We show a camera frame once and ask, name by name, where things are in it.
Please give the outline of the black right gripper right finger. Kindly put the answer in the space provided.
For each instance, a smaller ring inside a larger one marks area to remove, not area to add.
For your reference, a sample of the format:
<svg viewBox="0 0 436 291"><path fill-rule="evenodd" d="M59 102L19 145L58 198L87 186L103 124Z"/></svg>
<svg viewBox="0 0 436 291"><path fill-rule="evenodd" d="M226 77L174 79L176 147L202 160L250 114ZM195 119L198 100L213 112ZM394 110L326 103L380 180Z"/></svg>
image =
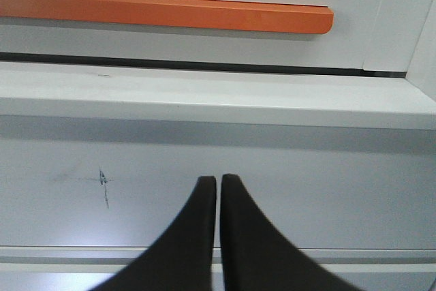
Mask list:
<svg viewBox="0 0 436 291"><path fill-rule="evenodd" d="M220 241L226 290L354 289L289 242L236 174L221 180Z"/></svg>

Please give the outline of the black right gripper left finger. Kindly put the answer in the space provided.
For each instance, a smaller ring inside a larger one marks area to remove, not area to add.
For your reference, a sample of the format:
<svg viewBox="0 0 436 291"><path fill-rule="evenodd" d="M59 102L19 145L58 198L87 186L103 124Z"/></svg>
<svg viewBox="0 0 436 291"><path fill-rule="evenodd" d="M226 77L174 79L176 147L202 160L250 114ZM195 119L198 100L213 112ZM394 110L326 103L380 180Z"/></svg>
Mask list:
<svg viewBox="0 0 436 291"><path fill-rule="evenodd" d="M94 290L211 290L217 182L200 177L184 207L139 257Z"/></svg>

